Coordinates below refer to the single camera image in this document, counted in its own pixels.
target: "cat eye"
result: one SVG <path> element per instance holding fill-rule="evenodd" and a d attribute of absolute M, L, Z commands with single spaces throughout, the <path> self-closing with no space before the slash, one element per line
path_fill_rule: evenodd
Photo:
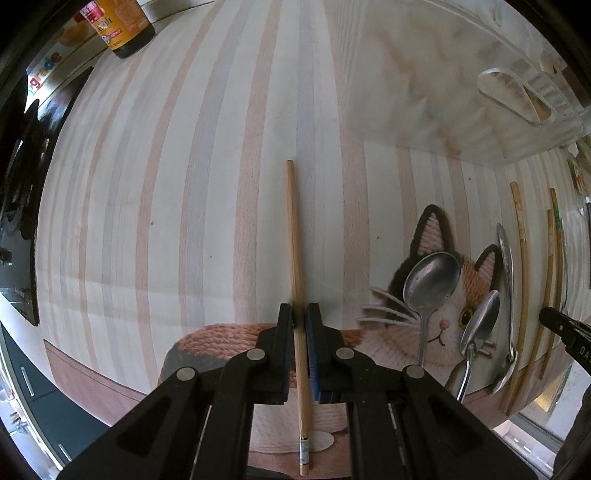
<path fill-rule="evenodd" d="M 459 320 L 459 325 L 462 330 L 466 329 L 466 327 L 468 326 L 468 322 L 472 318 L 473 314 L 474 314 L 474 310 L 472 310 L 470 307 L 467 307 L 462 310 L 462 313 L 460 314 L 460 320 Z"/>

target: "stovetop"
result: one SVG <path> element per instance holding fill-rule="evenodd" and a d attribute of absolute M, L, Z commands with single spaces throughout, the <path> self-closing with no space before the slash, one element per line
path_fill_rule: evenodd
<path fill-rule="evenodd" d="M 57 137 L 92 68 L 20 119 L 8 162 L 0 160 L 0 293 L 33 325 L 39 324 L 35 234 L 41 193 Z"/>

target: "cabinet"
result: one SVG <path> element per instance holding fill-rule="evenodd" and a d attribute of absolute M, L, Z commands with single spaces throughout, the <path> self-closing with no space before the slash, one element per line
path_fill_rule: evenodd
<path fill-rule="evenodd" d="M 4 325 L 2 325 L 2 334 L 6 342 L 10 363 L 12 364 L 18 385 L 22 390 L 21 400 L 29 403 L 55 391 L 57 389 L 56 386 L 33 365 L 33 362 L 28 359 L 6 331 Z"/>
<path fill-rule="evenodd" d="M 109 428 L 60 392 L 19 348 L 2 326 L 8 357 L 22 391 L 19 398 L 28 404 L 31 416 L 53 450 L 64 463 Z"/>
<path fill-rule="evenodd" d="M 38 398 L 29 408 L 64 463 L 70 462 L 108 429 L 59 391 Z"/>

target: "metal spoon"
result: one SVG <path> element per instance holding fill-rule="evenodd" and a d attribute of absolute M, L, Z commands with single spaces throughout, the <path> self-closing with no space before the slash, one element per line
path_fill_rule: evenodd
<path fill-rule="evenodd" d="M 480 305 L 478 305 L 462 335 L 460 351 L 465 356 L 465 359 L 453 368 L 445 384 L 445 388 L 459 402 L 462 402 L 466 395 L 466 389 L 472 374 L 474 357 L 491 334 L 496 319 L 499 316 L 500 308 L 499 292 L 491 290 Z"/>
<path fill-rule="evenodd" d="M 435 252 L 422 258 L 410 271 L 402 297 L 404 303 L 421 317 L 421 337 L 417 364 L 425 363 L 427 323 L 429 317 L 456 289 L 460 280 L 460 266 L 456 257 L 447 252 Z"/>
<path fill-rule="evenodd" d="M 509 303 L 509 352 L 504 358 L 503 363 L 496 374 L 495 380 L 490 387 L 490 395 L 494 395 L 505 386 L 507 381 L 511 378 L 511 375 L 513 375 L 513 370 L 515 370 L 515 366 L 517 364 L 517 349 L 513 344 L 513 256 L 511 254 L 511 247 L 509 246 L 507 232 L 505 232 L 505 229 L 500 223 L 496 224 L 496 234 L 499 238 L 501 255 L 503 257 L 503 270 L 505 271 L 505 289 L 507 292 L 507 299 Z"/>

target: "wooden chopstick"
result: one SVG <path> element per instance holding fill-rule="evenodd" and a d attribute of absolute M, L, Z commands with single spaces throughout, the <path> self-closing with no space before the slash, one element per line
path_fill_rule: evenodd
<path fill-rule="evenodd" d="M 544 301 L 543 306 L 547 307 L 550 304 L 550 292 L 552 290 L 552 273 L 554 272 L 554 213 L 552 209 L 547 212 L 548 217 L 548 263 L 546 266 L 546 286 L 544 290 Z M 542 335 L 544 334 L 544 327 L 538 322 L 538 327 L 535 331 L 534 346 L 531 348 L 530 359 L 525 367 L 525 375 L 517 386 L 515 395 L 509 403 L 508 415 L 511 416 L 514 412 L 515 404 L 519 402 L 520 396 L 524 388 L 527 389 L 530 383 L 530 378 L 534 372 L 535 358 L 538 355 L 540 343 L 542 341 Z"/>
<path fill-rule="evenodd" d="M 562 300 L 562 277 L 564 268 L 564 259 L 562 252 L 562 226 L 560 224 L 560 211 L 558 210 L 558 198 L 556 198 L 556 190 L 550 189 L 550 199 L 552 200 L 552 210 L 554 210 L 554 221 L 556 223 L 556 289 L 554 291 L 554 308 L 560 311 L 560 300 Z M 542 363 L 542 370 L 540 371 L 539 379 L 542 380 L 548 369 L 550 363 L 550 354 L 554 348 L 554 340 L 556 334 L 550 332 L 548 338 L 548 345 L 546 347 L 546 355 Z"/>
<path fill-rule="evenodd" d="M 306 317 L 304 314 L 304 281 L 301 262 L 300 223 L 296 169 L 287 161 L 287 219 L 290 230 L 291 303 L 294 316 L 295 379 L 297 382 L 298 413 L 300 414 L 300 475 L 308 475 L 310 464 L 311 394 L 308 379 Z"/>
<path fill-rule="evenodd" d="M 515 204 L 515 214 L 517 215 L 517 227 L 519 229 L 519 246 L 521 247 L 521 317 L 519 319 L 519 335 L 517 336 L 517 361 L 521 358 L 525 344 L 525 333 L 527 330 L 527 316 L 530 306 L 530 258 L 527 250 L 527 236 L 525 233 L 525 220 L 523 218 L 523 208 L 521 206 L 521 194 L 519 193 L 519 184 L 516 181 L 511 182 L 511 193 L 513 194 L 513 203 Z M 515 367 L 515 372 L 509 380 L 509 388 L 505 394 L 505 411 L 508 412 L 515 384 L 517 382 L 517 372 L 519 365 Z"/>

